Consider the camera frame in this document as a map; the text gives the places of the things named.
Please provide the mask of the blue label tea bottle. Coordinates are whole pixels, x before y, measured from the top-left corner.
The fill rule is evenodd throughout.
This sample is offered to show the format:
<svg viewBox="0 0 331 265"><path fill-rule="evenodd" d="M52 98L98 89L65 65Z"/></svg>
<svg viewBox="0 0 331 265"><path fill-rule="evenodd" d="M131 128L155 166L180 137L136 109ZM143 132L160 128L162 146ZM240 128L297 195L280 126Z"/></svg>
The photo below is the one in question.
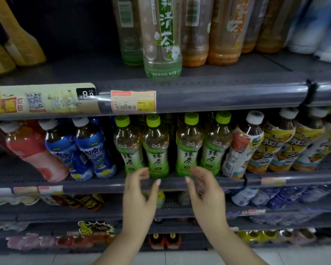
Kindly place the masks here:
<svg viewBox="0 0 331 265"><path fill-rule="evenodd" d="M74 180L87 181L94 177L90 161L75 144L72 124L42 119L39 125L46 131L46 148L66 166Z"/></svg>
<svg viewBox="0 0 331 265"><path fill-rule="evenodd" d="M91 162L96 176L101 179L112 178L116 174L117 166L105 147L106 138L101 127L86 116L74 117L72 122L76 127L74 142Z"/></svg>

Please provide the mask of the white label tea bottle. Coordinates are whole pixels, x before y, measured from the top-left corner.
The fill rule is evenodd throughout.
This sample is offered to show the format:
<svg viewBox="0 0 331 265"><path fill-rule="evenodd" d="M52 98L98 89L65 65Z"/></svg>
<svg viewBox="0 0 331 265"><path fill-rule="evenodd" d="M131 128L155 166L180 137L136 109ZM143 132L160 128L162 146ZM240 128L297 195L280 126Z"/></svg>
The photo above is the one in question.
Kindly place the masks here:
<svg viewBox="0 0 331 265"><path fill-rule="evenodd" d="M228 178L243 178L248 163L264 140L261 124L264 113L251 110L244 120L236 125L229 152L222 165L222 173Z"/></svg>

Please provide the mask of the grey metal store shelf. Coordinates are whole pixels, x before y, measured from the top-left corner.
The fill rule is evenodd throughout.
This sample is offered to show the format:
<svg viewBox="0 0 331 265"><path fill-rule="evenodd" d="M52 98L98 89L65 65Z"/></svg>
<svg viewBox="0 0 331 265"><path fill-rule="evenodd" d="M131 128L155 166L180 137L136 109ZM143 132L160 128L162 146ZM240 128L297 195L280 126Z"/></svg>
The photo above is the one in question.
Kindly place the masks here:
<svg viewBox="0 0 331 265"><path fill-rule="evenodd" d="M154 90L157 113L297 107L306 97L308 79L318 84L315 101L309 106L331 106L331 63L285 50L273 55L250 53L232 66L183 68L180 78L166 83L146 79L143 68L129 67L118 57L79 55L18 68L0 76L0 86L92 83L102 99L98 104L102 116L107 116L113 113L111 90ZM34 178L35 169L5 158L12 168L3 164L4 157L0 159L0 183L40 183L27 181ZM68 249L9 249L5 238L0 235L0 255L68 253Z"/></svg>

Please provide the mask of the person's right forearm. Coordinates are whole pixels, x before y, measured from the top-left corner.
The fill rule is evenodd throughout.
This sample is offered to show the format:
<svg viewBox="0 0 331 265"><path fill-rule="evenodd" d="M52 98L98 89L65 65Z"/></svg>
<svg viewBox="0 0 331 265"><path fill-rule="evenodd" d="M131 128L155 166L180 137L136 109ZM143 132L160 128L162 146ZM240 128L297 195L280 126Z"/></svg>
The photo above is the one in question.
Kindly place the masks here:
<svg viewBox="0 0 331 265"><path fill-rule="evenodd" d="M204 234L226 265L269 265L227 223L204 224Z"/></svg>

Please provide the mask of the red label tea bottle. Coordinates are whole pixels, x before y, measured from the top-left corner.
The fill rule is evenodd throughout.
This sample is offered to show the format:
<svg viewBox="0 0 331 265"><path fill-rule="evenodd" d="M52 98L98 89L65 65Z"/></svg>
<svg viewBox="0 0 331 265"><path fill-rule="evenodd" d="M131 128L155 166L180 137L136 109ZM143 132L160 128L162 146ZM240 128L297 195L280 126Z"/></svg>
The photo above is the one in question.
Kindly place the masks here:
<svg viewBox="0 0 331 265"><path fill-rule="evenodd" d="M18 121L2 121L0 129L6 133L6 146L23 161L31 164L51 183L66 179L69 169L45 146L45 140L34 129Z"/></svg>

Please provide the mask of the person's right hand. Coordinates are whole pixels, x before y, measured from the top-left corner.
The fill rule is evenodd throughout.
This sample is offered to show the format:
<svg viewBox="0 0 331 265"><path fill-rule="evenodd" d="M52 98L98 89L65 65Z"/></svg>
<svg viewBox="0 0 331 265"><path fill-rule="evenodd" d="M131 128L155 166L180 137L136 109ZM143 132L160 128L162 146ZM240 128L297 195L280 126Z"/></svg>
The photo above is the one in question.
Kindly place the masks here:
<svg viewBox="0 0 331 265"><path fill-rule="evenodd" d="M198 203L191 203L200 227L204 224L227 223L225 194L217 179L209 170L199 166L192 167L190 172L200 196Z"/></svg>

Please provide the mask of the yellow label iced tea bottle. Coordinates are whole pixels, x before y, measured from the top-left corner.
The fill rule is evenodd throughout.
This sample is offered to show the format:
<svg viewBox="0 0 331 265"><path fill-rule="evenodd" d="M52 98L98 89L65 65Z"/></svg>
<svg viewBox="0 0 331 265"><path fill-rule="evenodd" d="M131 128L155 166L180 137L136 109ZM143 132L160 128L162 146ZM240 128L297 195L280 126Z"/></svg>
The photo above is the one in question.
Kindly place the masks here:
<svg viewBox="0 0 331 265"><path fill-rule="evenodd" d="M310 172L315 170L320 162L331 153L331 114L324 120L325 132L293 163L292 169L295 171Z"/></svg>
<svg viewBox="0 0 331 265"><path fill-rule="evenodd" d="M310 107L299 111L293 120L295 134L275 154L268 169L272 172L290 170L294 161L325 132L323 118L328 112L328 107Z"/></svg>
<svg viewBox="0 0 331 265"><path fill-rule="evenodd" d="M293 120L298 115L298 108L281 108L278 112L270 113L262 124L264 140L252 155L247 171L254 174L263 174L278 151L293 138L296 127Z"/></svg>

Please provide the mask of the yellow thumb promotional sticker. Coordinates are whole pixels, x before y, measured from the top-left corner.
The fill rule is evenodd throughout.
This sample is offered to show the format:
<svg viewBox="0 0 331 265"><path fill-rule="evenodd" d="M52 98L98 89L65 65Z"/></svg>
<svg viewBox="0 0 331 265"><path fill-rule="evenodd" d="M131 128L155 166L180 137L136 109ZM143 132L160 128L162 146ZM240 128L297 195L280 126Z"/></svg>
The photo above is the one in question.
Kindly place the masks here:
<svg viewBox="0 0 331 265"><path fill-rule="evenodd" d="M115 233L115 226L110 223L106 223L105 221L79 221L78 226L79 234L84 237L92 235L111 235Z"/></svg>

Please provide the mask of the black shelf divider clip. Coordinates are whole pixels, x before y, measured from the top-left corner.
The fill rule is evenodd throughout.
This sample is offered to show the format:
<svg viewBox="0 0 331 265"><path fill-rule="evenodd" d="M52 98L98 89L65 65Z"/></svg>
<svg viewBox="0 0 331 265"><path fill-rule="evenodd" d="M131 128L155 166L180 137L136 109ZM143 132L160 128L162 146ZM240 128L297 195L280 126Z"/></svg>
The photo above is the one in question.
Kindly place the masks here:
<svg viewBox="0 0 331 265"><path fill-rule="evenodd" d="M318 84L308 79L306 81L306 85L308 87L307 94L300 107L308 107L312 102L315 101Z"/></svg>

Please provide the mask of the small yellow green bottle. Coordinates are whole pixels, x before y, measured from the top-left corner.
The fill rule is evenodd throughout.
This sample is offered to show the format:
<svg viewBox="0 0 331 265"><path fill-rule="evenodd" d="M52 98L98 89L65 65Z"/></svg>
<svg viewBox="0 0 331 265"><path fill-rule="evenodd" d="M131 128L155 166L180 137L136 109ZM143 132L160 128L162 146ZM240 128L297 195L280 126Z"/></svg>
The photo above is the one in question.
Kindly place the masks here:
<svg viewBox="0 0 331 265"><path fill-rule="evenodd" d="M143 192L142 194L143 194L143 196L145 197L146 200L149 199L149 194L150 194L149 191ZM158 197L157 197L157 206L156 206L156 208L161 209L163 207L164 203L165 203L165 194L164 194L163 191L159 191L158 192Z"/></svg>

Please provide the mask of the person's left hand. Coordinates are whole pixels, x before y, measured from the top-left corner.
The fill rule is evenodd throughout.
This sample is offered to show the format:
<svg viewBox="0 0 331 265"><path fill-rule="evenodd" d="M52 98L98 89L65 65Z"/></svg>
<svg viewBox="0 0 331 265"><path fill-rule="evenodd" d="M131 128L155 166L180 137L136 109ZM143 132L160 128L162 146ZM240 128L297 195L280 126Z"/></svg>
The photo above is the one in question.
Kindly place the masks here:
<svg viewBox="0 0 331 265"><path fill-rule="evenodd" d="M149 178L149 168L141 168L125 179L123 195L123 228L150 227L157 203L148 203L141 191L141 180Z"/></svg>

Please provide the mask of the red and yellow price label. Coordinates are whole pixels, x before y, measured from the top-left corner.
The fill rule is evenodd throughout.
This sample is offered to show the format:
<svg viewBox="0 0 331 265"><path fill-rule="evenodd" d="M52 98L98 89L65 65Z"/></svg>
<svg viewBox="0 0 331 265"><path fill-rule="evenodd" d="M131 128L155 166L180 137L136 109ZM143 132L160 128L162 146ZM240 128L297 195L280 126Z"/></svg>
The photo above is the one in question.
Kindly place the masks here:
<svg viewBox="0 0 331 265"><path fill-rule="evenodd" d="M156 113L156 91L111 91L114 114Z"/></svg>

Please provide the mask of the row of pink packets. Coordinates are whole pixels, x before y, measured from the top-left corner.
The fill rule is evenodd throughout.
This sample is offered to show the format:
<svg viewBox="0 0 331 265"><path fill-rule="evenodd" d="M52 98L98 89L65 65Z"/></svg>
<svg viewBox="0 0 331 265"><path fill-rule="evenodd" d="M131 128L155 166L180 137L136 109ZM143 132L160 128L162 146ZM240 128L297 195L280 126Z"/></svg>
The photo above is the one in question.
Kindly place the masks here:
<svg viewBox="0 0 331 265"><path fill-rule="evenodd" d="M95 246L107 246L115 239L115 235L101 234L90 236L11 236L6 238L9 249L29 251L43 249L90 249Z"/></svg>

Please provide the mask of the tall green jasmine tea bottle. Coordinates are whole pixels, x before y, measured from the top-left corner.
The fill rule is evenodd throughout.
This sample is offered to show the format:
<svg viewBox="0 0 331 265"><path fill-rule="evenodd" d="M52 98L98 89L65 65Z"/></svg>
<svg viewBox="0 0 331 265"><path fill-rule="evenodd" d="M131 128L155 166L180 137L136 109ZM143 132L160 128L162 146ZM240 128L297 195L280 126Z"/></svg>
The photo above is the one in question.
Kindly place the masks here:
<svg viewBox="0 0 331 265"><path fill-rule="evenodd" d="M179 77L182 0L137 1L146 76L158 80Z"/></svg>
<svg viewBox="0 0 331 265"><path fill-rule="evenodd" d="M143 66L143 47L137 0L111 0L121 57L129 66Z"/></svg>

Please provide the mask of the person's left forearm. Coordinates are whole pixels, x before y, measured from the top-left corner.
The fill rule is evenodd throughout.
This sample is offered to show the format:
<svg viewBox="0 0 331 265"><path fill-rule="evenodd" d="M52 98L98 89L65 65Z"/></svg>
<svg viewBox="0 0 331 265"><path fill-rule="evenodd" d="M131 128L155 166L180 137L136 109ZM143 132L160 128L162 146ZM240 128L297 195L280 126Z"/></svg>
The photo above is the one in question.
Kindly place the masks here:
<svg viewBox="0 0 331 265"><path fill-rule="evenodd" d="M91 265L131 265L148 231L149 227L124 227L119 236Z"/></svg>

